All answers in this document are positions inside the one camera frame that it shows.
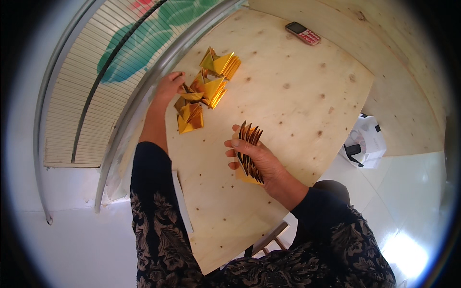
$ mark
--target left hand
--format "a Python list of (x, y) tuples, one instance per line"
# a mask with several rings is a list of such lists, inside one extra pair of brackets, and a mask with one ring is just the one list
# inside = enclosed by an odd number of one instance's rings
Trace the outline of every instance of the left hand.
[(182, 84), (185, 80), (186, 76), (184, 72), (172, 72), (163, 77), (157, 85), (157, 91), (155, 92), (152, 104), (157, 107), (166, 108), (176, 93), (183, 92)]

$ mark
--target right hand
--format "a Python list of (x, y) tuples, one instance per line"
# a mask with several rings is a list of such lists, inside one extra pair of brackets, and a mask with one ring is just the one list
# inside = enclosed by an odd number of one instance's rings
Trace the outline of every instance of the right hand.
[[(239, 125), (233, 125), (232, 129), (237, 131)], [(307, 193), (308, 187), (304, 186), (296, 178), (294, 178), (275, 157), (275, 155), (269, 150), (261, 141), (258, 144), (252, 145), (245, 140), (232, 139), (224, 142), (224, 146), (233, 148), (226, 151), (227, 157), (235, 157), (235, 151), (242, 152), (248, 155), (256, 168), (261, 172), (264, 185), (262, 187), (272, 198), (279, 201), (285, 208), (292, 210), (299, 202), (304, 198)], [(239, 168), (238, 162), (230, 162), (229, 167), (233, 170)], [(287, 197), (287, 194), (292, 194), (291, 189), (305, 190), (302, 198), (294, 203), (292, 197)]]

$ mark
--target plywood table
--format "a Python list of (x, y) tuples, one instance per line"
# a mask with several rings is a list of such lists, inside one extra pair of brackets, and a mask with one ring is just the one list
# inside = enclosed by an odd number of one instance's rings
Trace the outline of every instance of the plywood table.
[(178, 170), (194, 229), (192, 251), (204, 274), (237, 256), (288, 213), (259, 185), (235, 179), (223, 142), (244, 120), (288, 171), (313, 185), (353, 127), (373, 75), (323, 38), (308, 46), (284, 30), (286, 20), (239, 10), (203, 37), (175, 70), (187, 84), (208, 46), (235, 52), (242, 65), (216, 109), (204, 106), (205, 127), (179, 135), (173, 99), (166, 113), (168, 150)]

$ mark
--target hand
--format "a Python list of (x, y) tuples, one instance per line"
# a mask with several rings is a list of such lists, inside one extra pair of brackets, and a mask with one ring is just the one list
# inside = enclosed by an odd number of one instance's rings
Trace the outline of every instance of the hand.
[(164, 107), (170, 103), (176, 93), (182, 93), (182, 84), (186, 80), (184, 72), (172, 72), (163, 77), (157, 85), (152, 106)]
[[(232, 126), (234, 131), (239, 128), (239, 125)], [(227, 157), (235, 157), (235, 151), (248, 155), (262, 174), (264, 190), (288, 210), (295, 208), (306, 196), (309, 187), (288, 173), (277, 157), (261, 141), (254, 146), (244, 140), (232, 139), (224, 142), (224, 146), (233, 148), (226, 151)], [(233, 170), (238, 169), (239, 165), (238, 162), (229, 163), (229, 167)]]

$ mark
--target person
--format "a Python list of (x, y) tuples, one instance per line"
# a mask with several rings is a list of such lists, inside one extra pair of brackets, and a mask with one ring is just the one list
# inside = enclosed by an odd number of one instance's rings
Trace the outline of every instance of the person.
[[(343, 185), (326, 181), (307, 187), (262, 143), (253, 146), (239, 139), (224, 143), (231, 148), (226, 155), (239, 151), (251, 157), (263, 175), (262, 187), (298, 219), (298, 230), (288, 250), (235, 259), (203, 275), (179, 213), (165, 132), (166, 107), (184, 80), (183, 72), (161, 79), (136, 147), (130, 195), (138, 288), (396, 286), (372, 231), (350, 206)], [(229, 167), (236, 169), (238, 163)]]

